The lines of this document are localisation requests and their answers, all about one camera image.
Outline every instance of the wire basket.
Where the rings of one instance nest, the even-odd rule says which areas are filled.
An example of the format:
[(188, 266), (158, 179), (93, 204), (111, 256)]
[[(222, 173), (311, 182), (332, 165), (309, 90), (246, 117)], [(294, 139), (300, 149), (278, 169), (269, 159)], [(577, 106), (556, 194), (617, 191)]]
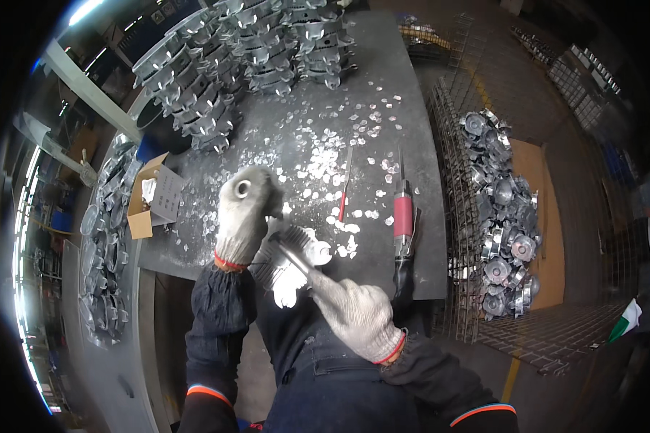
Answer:
[[(559, 91), (510, 29), (480, 27), (465, 14), (456, 18), (446, 33), (447, 67), (427, 102), (448, 203), (450, 282), (434, 329), (509, 353), (540, 373), (561, 374), (605, 342), (638, 293), (647, 236), (630, 200), (630, 163), (619, 143), (598, 141), (584, 129), (577, 105), (571, 111), (569, 101), (585, 101), (577, 85), (570, 94)], [(579, 80), (565, 72), (561, 79)], [(514, 138), (546, 146), (565, 260), (563, 304), (491, 322), (480, 319), (478, 212), (458, 123), (458, 114), (482, 108), (506, 120)]]
[(469, 156), (458, 116), (443, 78), (435, 84), (427, 104), (437, 147), (448, 215), (448, 297), (442, 328), (464, 342), (477, 338), (478, 293), (481, 277), (479, 211), (471, 186)]

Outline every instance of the green and white cloth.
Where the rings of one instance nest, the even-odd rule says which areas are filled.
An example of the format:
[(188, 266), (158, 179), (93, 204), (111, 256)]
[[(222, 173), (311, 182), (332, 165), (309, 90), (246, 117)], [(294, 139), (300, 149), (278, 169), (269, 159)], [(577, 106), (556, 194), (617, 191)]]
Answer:
[(614, 329), (611, 330), (611, 334), (609, 334), (609, 339), (607, 342), (613, 342), (618, 337), (621, 337), (625, 333), (638, 326), (638, 318), (641, 316), (641, 314), (642, 309), (636, 303), (636, 298), (633, 298), (628, 307), (626, 307), (624, 310), (624, 313), (619, 318), (619, 322), (617, 322), (614, 326)]

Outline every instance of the dark sleeve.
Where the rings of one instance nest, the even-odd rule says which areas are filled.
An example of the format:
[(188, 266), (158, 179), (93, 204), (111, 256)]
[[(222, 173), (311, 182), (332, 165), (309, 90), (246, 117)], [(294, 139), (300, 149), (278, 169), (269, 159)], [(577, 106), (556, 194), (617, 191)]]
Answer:
[(495, 433), (518, 431), (515, 409), (499, 403), (475, 372), (461, 368), (456, 357), (429, 338), (410, 335), (400, 357), (383, 367), (381, 376), (434, 407), (453, 431), (483, 432), (488, 427)]
[(257, 316), (250, 272), (223, 272), (214, 264), (191, 296), (195, 320), (186, 334), (188, 395), (180, 432), (236, 432), (233, 406), (243, 337)]

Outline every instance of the workbench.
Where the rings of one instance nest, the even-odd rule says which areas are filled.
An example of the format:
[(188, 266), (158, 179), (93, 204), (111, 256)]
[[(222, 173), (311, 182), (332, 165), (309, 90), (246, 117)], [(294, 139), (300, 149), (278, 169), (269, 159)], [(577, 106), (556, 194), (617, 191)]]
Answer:
[[(358, 70), (340, 88), (332, 91), (322, 84), (297, 82), (291, 94), (283, 98), (248, 95), (238, 104), (243, 120), (224, 154), (190, 150), (167, 158), (166, 166), (186, 180), (178, 220), (154, 228), (154, 236), (142, 242), (140, 267), (197, 279), (203, 266), (213, 261), (220, 186), (238, 169), (259, 164), (279, 175), (285, 190), (285, 209), (290, 210), (292, 222), (311, 227), (319, 240), (332, 247), (333, 259), (323, 269), (326, 274), (338, 281), (352, 278), (358, 283), (379, 285), (392, 294), (394, 247), (392, 226), (386, 220), (393, 213), (399, 174), (391, 174), (388, 183), (385, 177), (390, 173), (381, 168), (381, 163), (384, 159), (390, 166), (399, 163), (399, 146), (406, 177), (412, 189), (416, 188), (414, 204), (423, 212), (416, 248), (414, 298), (445, 298), (445, 208), (436, 149), (419, 83), (391, 14), (366, 12), (348, 17), (355, 22), (349, 33), (356, 41), (353, 59)], [(380, 113), (380, 123), (369, 117), (376, 112)], [(364, 120), (366, 130), (381, 127), (375, 138), (354, 129), (355, 124), (362, 127)], [(329, 138), (341, 142), (336, 149), (341, 179), (347, 147), (355, 143), (344, 223), (356, 227), (338, 229), (328, 223), (329, 216), (334, 214), (336, 218), (333, 208), (339, 207), (339, 200), (335, 197), (343, 184), (324, 176), (316, 178), (313, 170), (306, 169)], [(351, 245), (352, 236), (356, 254), (351, 254), (354, 247), (350, 246), (342, 257), (337, 249)]]
[[(291, 210), (292, 221), (312, 227), (320, 240), (333, 247), (334, 256), (324, 266), (325, 274), (336, 280), (348, 277), (359, 283), (380, 285), (392, 294), (392, 226), (386, 225), (385, 220), (392, 215), (395, 180), (399, 174), (393, 174), (388, 184), (385, 176), (389, 173), (381, 168), (381, 162), (384, 159), (391, 161), (391, 165), (399, 162), (399, 145), (404, 156), (405, 175), (412, 189), (418, 188), (419, 194), (413, 195), (415, 205), (423, 210), (415, 261), (415, 299), (446, 296), (448, 265), (442, 185), (414, 70), (392, 15), (366, 12), (350, 16), (356, 22), (349, 31), (356, 39), (354, 59), (359, 69), (339, 89), (330, 91), (323, 84), (298, 82), (285, 98), (249, 95), (238, 106), (243, 121), (237, 125), (231, 147), (223, 155), (191, 150), (167, 159), (166, 165), (186, 180), (178, 221), (154, 228), (154, 236), (142, 240), (132, 240), (130, 231), (126, 231), (124, 239), (130, 261), (123, 269), (118, 286), (129, 317), (121, 341), (107, 350), (87, 341), (87, 330), (78, 312), (77, 296), (82, 284), (79, 248), (66, 242), (63, 305), (70, 354), (82, 372), (87, 394), (110, 431), (171, 431), (169, 425), (174, 422), (174, 415), (164, 397), (156, 365), (156, 273), (194, 280), (202, 267), (211, 263), (218, 225), (215, 212), (219, 187), (240, 167), (257, 163), (280, 173), (285, 208)], [(150, 100), (144, 93), (128, 112), (133, 119)], [(388, 103), (392, 104), (391, 108), (386, 108)], [(369, 118), (375, 111), (381, 113), (380, 123)], [(358, 118), (350, 120), (355, 114)], [(353, 125), (364, 119), (368, 130), (381, 126), (376, 138), (365, 133), (354, 137)], [(311, 177), (306, 166), (311, 161), (313, 149), (319, 146), (313, 145), (311, 134), (304, 132), (304, 127), (310, 127), (317, 139), (321, 139), (328, 128), (330, 134), (335, 132), (333, 138), (338, 136), (346, 143), (338, 148), (337, 173), (340, 175), (345, 173), (342, 164), (350, 140), (356, 140), (344, 222), (356, 224), (357, 233), (353, 233), (355, 230), (351, 226), (350, 231), (343, 231), (327, 222), (327, 217), (333, 216), (333, 208), (339, 206), (339, 200), (328, 200), (328, 194), (334, 196), (342, 185), (333, 186), (332, 179), (326, 183)], [(358, 138), (365, 143), (359, 144)], [(109, 149), (106, 158), (111, 155)], [(369, 163), (369, 158), (375, 160), (373, 164)], [(308, 197), (303, 194), (306, 188), (311, 189)], [(378, 190), (381, 191), (379, 195), (382, 192), (385, 195), (377, 196)], [(356, 218), (355, 211), (377, 212), (378, 217), (362, 215)], [(351, 252), (346, 257), (337, 254), (338, 246), (349, 245), (352, 236), (357, 244), (356, 255)]]

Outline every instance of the white work glove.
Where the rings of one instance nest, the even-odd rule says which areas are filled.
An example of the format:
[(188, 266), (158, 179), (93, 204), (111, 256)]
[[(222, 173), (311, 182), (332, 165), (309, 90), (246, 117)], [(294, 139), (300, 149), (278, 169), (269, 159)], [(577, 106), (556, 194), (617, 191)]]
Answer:
[(404, 341), (405, 333), (392, 323), (392, 306), (374, 285), (346, 279), (313, 281), (312, 297), (338, 338), (361, 358), (380, 364)]
[(247, 167), (219, 192), (215, 263), (233, 268), (251, 264), (268, 232), (266, 216), (282, 218), (283, 191), (267, 167)]

